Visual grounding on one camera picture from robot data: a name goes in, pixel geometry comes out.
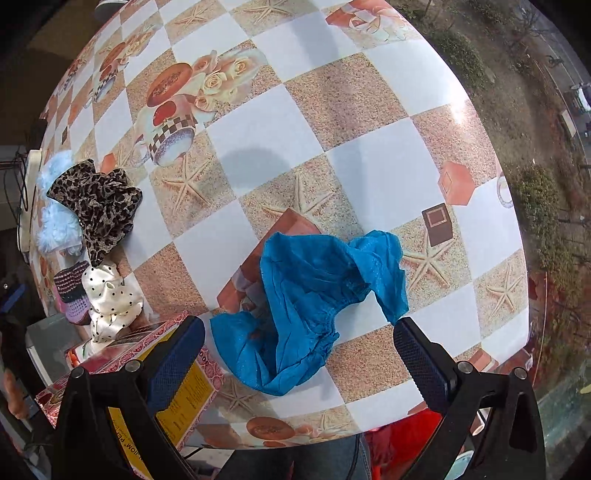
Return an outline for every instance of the silver bolt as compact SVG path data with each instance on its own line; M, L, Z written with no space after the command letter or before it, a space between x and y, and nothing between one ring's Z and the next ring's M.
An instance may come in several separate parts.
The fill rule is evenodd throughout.
M457 369L463 374L471 374L474 367L470 362L458 362Z
M76 367L74 370L72 370L72 373L70 374L70 376L72 378L80 378L83 374L84 374L84 367Z
M527 378L527 371L525 368L517 367L513 370L513 373L520 380L525 380Z
M125 369L128 372L136 372L142 366L139 360L130 360L125 364Z

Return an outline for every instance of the black object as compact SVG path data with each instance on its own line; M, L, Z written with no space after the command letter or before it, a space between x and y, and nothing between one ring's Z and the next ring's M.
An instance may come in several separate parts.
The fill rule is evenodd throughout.
M463 480L545 479L544 436L527 372L478 372L430 342L409 317L394 326L394 345L427 406L444 415L403 477L443 480L469 434L479 408L491 408L482 441Z
M72 370L57 420L51 477L137 480L109 416L108 407L116 407L155 480L193 479L150 407L168 406L204 340L203 322L189 316L144 362L131 360L117 372L98 375L82 367ZM162 392L168 404L162 402Z

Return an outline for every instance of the leopard print scrunchie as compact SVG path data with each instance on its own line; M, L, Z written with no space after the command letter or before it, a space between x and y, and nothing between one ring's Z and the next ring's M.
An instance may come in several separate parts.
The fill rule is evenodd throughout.
M131 231L135 211L142 201L142 191L128 186L123 169L97 173L92 160L66 170L55 180L47 196L78 216L93 267L98 267Z

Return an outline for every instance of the checkered tablecloth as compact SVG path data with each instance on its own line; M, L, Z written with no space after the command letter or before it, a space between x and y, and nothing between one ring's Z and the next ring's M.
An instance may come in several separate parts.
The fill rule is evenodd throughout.
M132 0L48 102L45 158L68 148L100 166L113 153L142 190L134 229L111 258L143 292L147 313L187 309L208 325L223 286L291 207L345 241L373 229L398 235L415 322L455 358L503 362L528 338L527 274L491 142L459 81L410 24L380 13L378 0L345 5L361 11L351 26L329 24L342 5ZM84 107L121 42L130 46L115 82ZM166 122L195 106L193 130L166 145L176 152L189 142L189 150L158 166L147 144L137 152L138 116L154 80L177 63L204 80L154 113ZM75 260L33 251L46 309L53 274ZM319 442L396 421L421 403L373 294L341 312L336 327L326 366L283 397L228 374L194 443ZM206 342L224 366L210 330Z

